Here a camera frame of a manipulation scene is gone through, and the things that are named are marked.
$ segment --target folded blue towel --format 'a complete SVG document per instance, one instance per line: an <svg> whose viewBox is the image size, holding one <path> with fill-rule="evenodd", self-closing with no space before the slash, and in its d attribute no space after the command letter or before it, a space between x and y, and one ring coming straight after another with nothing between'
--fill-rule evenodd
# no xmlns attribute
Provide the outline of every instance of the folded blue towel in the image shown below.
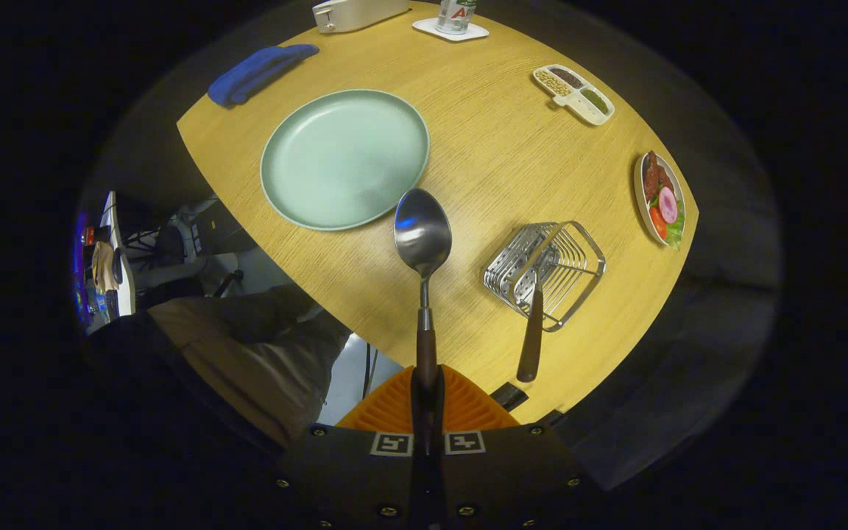
<svg viewBox="0 0 848 530"><path fill-rule="evenodd" d="M215 80L208 87L208 97L222 107L244 103L250 94L275 80L287 68L317 53L319 48L312 44L272 46L256 51Z"/></svg>

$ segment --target metal spoon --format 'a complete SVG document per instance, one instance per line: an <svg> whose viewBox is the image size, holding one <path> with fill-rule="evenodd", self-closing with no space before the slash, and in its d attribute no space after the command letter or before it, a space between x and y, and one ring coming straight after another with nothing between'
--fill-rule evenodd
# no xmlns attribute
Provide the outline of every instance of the metal spoon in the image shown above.
<svg viewBox="0 0 848 530"><path fill-rule="evenodd" d="M421 306L417 310L417 374L431 390L437 382L434 316L428 304L428 281L451 254L451 224L437 199L415 188L401 197L395 211L395 248L401 260L421 275Z"/></svg>

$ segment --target khaki pants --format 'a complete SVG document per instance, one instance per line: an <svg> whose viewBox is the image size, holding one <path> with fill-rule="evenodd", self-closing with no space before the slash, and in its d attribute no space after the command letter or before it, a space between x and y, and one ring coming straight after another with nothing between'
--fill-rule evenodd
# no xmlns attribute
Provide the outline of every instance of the khaki pants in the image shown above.
<svg viewBox="0 0 848 530"><path fill-rule="evenodd" d="M316 422L350 330L299 286L233 298L178 298L149 309L198 375L283 447Z"/></svg>

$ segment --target wire rack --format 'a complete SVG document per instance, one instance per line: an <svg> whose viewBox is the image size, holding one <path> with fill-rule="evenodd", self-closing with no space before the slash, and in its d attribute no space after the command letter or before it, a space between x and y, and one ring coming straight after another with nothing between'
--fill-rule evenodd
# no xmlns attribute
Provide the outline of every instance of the wire rack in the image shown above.
<svg viewBox="0 0 848 530"><path fill-rule="evenodd" d="M588 252L596 258L588 268ZM604 275L598 244L575 221L538 222L515 231L484 270L484 285L510 308L528 318L538 283L545 302L543 329L557 331L568 322Z"/></svg>

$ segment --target spoon handle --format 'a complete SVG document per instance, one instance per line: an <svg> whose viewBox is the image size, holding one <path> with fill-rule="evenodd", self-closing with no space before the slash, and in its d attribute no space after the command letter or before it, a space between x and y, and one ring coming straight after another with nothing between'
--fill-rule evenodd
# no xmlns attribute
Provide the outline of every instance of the spoon handle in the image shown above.
<svg viewBox="0 0 848 530"><path fill-rule="evenodd" d="M437 382L437 336L433 329L417 330L417 374L429 392Z"/></svg>
<svg viewBox="0 0 848 530"><path fill-rule="evenodd" d="M529 323L526 325L526 338L522 340L522 356L515 378L523 383L531 383L539 372L539 357L542 355L542 289L535 286L532 293L532 308L529 309Z"/></svg>

